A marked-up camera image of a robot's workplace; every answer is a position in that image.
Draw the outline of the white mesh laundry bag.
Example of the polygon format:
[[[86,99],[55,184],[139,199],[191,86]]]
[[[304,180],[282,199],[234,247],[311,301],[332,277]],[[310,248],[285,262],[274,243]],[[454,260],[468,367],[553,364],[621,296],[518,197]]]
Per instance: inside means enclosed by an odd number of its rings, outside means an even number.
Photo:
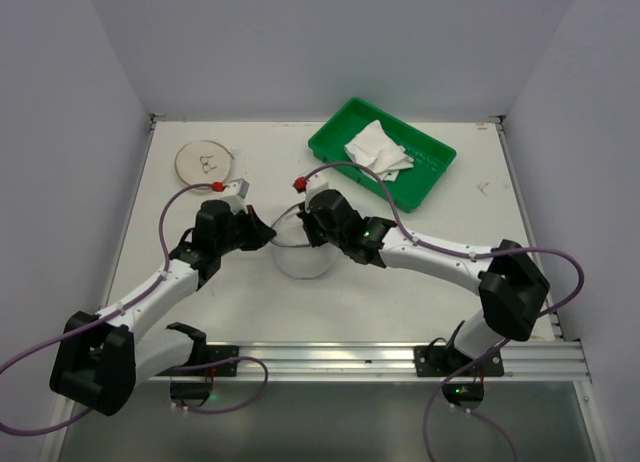
[[[285,210],[272,224],[276,231],[273,258],[277,267],[294,279],[315,279],[328,272],[337,260],[329,245],[312,247],[298,217],[296,204]]]

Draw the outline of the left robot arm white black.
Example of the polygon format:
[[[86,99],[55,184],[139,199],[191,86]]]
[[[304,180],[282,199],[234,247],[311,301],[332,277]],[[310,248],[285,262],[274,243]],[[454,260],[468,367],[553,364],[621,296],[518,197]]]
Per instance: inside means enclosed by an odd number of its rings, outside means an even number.
[[[165,371],[211,375],[224,364],[213,358],[204,332],[184,323],[149,330],[174,306],[199,291],[230,252],[257,251],[276,236],[253,207],[233,209],[216,200],[201,205],[160,269],[124,299],[65,324],[50,389],[105,416],[124,407],[141,382]]]

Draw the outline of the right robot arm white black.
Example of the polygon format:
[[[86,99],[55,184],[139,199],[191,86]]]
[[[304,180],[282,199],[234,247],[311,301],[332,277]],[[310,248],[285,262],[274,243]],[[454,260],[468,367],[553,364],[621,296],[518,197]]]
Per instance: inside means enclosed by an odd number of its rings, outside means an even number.
[[[479,297],[481,308],[459,324],[445,351],[454,373],[470,373],[504,339],[530,339],[550,284],[518,243],[503,240],[494,249],[405,233],[398,222],[361,216],[335,189],[308,197],[299,208],[313,247],[330,244],[360,265],[422,273]]]

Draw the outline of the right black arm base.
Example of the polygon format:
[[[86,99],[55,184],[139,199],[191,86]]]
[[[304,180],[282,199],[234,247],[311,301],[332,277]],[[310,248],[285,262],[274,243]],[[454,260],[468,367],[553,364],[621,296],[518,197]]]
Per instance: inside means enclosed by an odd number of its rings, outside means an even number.
[[[471,362],[471,358],[454,347],[454,342],[463,323],[460,322],[448,340],[438,337],[428,345],[413,348],[413,361],[417,377],[446,378],[451,373]],[[477,363],[462,373],[470,377],[470,382],[449,382],[441,392],[445,399],[457,408],[475,410],[480,407],[484,396],[486,377],[502,377],[505,375],[500,353],[491,359]]]

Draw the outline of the white bra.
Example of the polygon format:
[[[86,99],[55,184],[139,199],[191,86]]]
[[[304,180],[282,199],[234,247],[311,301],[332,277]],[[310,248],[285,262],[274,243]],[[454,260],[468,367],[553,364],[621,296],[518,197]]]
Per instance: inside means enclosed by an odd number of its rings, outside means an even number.
[[[344,146],[349,159],[374,172],[383,181],[395,181],[401,171],[414,167],[414,159],[394,142],[379,120],[369,123]]]

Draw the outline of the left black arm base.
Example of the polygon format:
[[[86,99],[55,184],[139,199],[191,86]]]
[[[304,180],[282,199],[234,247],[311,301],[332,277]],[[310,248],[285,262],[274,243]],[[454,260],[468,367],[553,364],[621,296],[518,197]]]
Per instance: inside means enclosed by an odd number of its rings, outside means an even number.
[[[189,325],[175,322],[169,324],[167,329],[186,335],[193,342],[189,358],[183,367],[220,362],[239,355],[240,348],[237,345],[214,344],[210,346],[207,342],[207,335]],[[163,375],[199,377],[199,382],[171,382],[169,396],[171,401],[177,405],[188,406],[188,402],[194,402],[196,407],[202,407],[213,393],[215,376],[235,377],[236,372],[237,362],[229,362],[216,367],[184,372],[170,369],[163,372]]]

